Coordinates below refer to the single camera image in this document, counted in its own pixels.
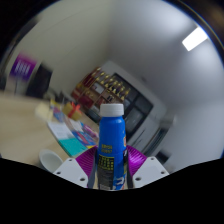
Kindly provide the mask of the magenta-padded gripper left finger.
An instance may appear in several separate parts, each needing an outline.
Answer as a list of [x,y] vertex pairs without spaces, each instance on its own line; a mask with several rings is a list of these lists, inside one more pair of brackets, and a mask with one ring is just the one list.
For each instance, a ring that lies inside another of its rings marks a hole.
[[68,158],[54,171],[54,175],[78,186],[92,189],[95,184],[96,151],[94,146],[77,158]]

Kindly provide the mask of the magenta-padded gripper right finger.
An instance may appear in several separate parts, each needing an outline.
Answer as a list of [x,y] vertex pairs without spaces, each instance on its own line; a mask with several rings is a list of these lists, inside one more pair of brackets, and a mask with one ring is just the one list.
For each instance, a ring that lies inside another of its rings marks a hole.
[[127,187],[141,188],[169,175],[156,157],[147,157],[137,149],[128,146]]

